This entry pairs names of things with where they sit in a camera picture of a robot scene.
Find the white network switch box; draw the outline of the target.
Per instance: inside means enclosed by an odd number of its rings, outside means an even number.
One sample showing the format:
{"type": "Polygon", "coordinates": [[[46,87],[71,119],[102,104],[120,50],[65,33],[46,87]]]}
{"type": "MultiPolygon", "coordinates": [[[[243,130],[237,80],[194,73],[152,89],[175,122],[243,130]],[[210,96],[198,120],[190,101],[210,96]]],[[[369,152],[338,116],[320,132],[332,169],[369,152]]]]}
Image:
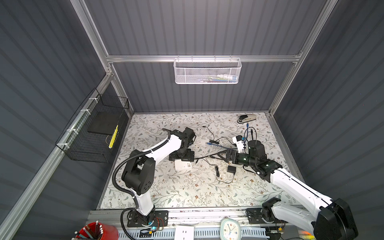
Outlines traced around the white network switch box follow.
{"type": "Polygon", "coordinates": [[[182,172],[192,170],[193,163],[182,160],[175,160],[174,165],[177,172],[182,172]]]}

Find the black power adapter with cable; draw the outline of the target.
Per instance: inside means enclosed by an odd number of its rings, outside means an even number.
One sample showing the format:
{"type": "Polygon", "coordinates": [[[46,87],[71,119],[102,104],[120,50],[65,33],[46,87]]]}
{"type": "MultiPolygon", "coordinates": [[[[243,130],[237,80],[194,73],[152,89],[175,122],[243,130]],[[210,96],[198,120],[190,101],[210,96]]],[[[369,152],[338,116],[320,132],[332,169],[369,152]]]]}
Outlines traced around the black power adapter with cable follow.
{"type": "Polygon", "coordinates": [[[223,172],[223,171],[221,171],[220,167],[217,164],[212,164],[208,160],[206,160],[205,158],[196,159],[196,164],[199,161],[203,161],[203,162],[207,163],[209,166],[214,168],[216,180],[219,183],[229,185],[229,184],[232,184],[234,182],[235,176],[237,173],[236,167],[228,165],[226,170],[223,172]]]}

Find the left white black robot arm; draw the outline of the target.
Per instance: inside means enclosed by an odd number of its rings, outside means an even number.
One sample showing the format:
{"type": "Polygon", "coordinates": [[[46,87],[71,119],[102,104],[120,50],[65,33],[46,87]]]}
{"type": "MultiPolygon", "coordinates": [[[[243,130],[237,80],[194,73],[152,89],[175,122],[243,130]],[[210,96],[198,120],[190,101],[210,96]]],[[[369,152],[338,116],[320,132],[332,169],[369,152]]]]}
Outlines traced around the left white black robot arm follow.
{"type": "Polygon", "coordinates": [[[144,151],[134,150],[114,170],[114,187],[131,195],[135,202],[135,212],[139,223],[150,226],[155,219],[155,205],[149,190],[154,183],[155,169],[158,163],[169,157],[172,162],[192,163],[195,152],[190,149],[196,138],[195,132],[185,128],[183,132],[167,130],[168,136],[152,148],[144,151]]]}

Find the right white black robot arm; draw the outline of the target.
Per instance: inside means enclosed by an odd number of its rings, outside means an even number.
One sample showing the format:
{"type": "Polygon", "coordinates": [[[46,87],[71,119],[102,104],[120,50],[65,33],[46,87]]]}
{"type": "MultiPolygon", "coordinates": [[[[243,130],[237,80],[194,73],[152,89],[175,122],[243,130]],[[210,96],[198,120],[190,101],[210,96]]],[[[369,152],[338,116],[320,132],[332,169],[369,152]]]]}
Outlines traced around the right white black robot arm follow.
{"type": "Polygon", "coordinates": [[[359,235],[352,211],[342,199],[332,199],[312,189],[270,160],[264,145],[258,140],[245,144],[242,137],[234,139],[236,149],[224,151],[222,160],[243,167],[251,167],[261,179],[281,188],[297,200],[304,209],[299,209],[273,197],[262,204],[260,215],[266,223],[282,220],[291,223],[317,240],[354,240],[359,235]]]}

